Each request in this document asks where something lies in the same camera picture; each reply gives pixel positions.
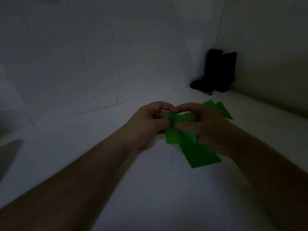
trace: white wall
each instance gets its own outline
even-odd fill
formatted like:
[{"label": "white wall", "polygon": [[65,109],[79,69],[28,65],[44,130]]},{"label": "white wall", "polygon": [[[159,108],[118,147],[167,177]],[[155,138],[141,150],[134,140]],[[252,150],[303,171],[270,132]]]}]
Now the white wall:
[{"label": "white wall", "polygon": [[0,118],[16,129],[188,86],[224,2],[0,0]]},{"label": "white wall", "polygon": [[232,89],[308,117],[308,0],[226,0],[217,48],[237,51]]}]

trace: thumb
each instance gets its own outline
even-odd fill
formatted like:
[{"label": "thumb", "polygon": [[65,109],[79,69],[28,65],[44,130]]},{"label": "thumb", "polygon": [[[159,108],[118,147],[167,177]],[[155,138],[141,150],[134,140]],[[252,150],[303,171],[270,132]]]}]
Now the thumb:
[{"label": "thumb", "polygon": [[198,122],[177,122],[174,127],[179,131],[200,135],[202,132],[200,123]]},{"label": "thumb", "polygon": [[154,121],[157,131],[167,130],[172,127],[172,122],[167,118],[156,119]]}]

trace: white table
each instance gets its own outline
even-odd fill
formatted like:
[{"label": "white table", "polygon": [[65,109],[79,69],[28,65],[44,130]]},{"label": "white table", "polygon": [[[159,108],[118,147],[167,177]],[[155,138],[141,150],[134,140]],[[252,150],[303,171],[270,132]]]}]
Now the white table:
[{"label": "white table", "polygon": [[[140,106],[157,100],[178,105],[209,99],[222,101],[234,124],[308,171],[308,120],[232,91],[206,96],[185,88],[3,136],[0,146],[15,140],[21,146],[12,148],[16,155],[0,155],[10,165],[0,182],[0,207],[106,138]],[[275,230],[275,226],[230,159],[191,169],[183,155],[158,140],[133,162],[113,191],[92,228],[103,229]]]}]

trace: right hand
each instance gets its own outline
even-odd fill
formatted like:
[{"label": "right hand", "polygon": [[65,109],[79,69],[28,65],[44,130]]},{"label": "right hand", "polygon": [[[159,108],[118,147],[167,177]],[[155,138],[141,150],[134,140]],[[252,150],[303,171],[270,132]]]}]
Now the right hand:
[{"label": "right hand", "polygon": [[196,134],[198,143],[216,148],[220,155],[233,156],[249,136],[213,108],[198,103],[185,103],[176,108],[179,112],[189,111],[195,114],[197,122],[178,122],[175,128]]}]

